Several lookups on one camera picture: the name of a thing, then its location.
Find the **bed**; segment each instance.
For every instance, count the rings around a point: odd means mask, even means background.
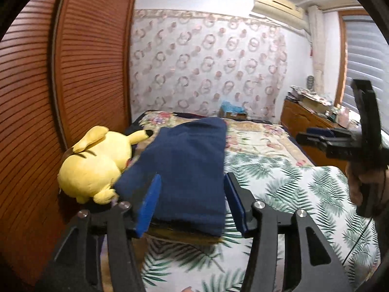
[[[201,116],[147,111],[128,129],[174,127]],[[281,125],[261,121],[227,123],[224,171],[233,172],[240,185],[257,199],[277,210],[307,210],[344,261],[368,220],[355,214],[349,201],[347,179],[335,167],[316,167]],[[153,141],[137,145],[133,161]],[[135,242],[143,282],[148,292],[239,291],[243,282],[252,239],[236,230],[226,202],[227,214],[222,241],[215,245],[188,245],[145,236]],[[275,291],[282,290],[283,237],[279,236]],[[106,246],[102,249],[104,291],[112,291]],[[345,262],[350,283],[356,288],[379,264],[379,248],[374,222]]]

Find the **white wall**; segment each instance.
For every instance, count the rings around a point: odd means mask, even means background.
[[[338,12],[324,14],[326,32],[326,61],[324,64],[324,92],[335,100],[340,67],[340,26]]]
[[[249,17],[254,0],[136,0],[136,9],[183,9]],[[308,75],[313,75],[312,58],[308,40],[292,31],[282,28],[288,54],[288,68],[284,86],[276,101],[278,122],[283,108],[283,100],[290,85],[304,87]]]

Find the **metal screw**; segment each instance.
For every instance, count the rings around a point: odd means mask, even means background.
[[[263,203],[262,201],[256,201],[256,202],[254,202],[254,206],[261,210],[266,206],[266,204]]]
[[[88,216],[88,210],[79,210],[77,213],[77,216],[79,218],[85,218]]]
[[[297,215],[300,217],[305,217],[305,216],[307,216],[307,213],[305,210],[300,209],[300,210],[297,210]]]
[[[123,201],[123,202],[120,202],[119,203],[119,207],[122,209],[122,210],[127,210],[131,207],[131,204],[130,202],[127,202],[127,201]]]

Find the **folded blue towel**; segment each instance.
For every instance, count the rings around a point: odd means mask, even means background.
[[[123,172],[114,188],[130,200],[146,172],[161,175],[161,194],[153,218],[180,222],[213,236],[224,229],[223,189],[226,124],[203,118],[173,128],[161,128],[138,161]]]

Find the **wooden wardrobe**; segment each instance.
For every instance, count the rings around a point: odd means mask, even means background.
[[[30,289],[77,211],[58,194],[63,152],[94,125],[130,123],[133,5],[30,0],[0,42],[2,284]]]

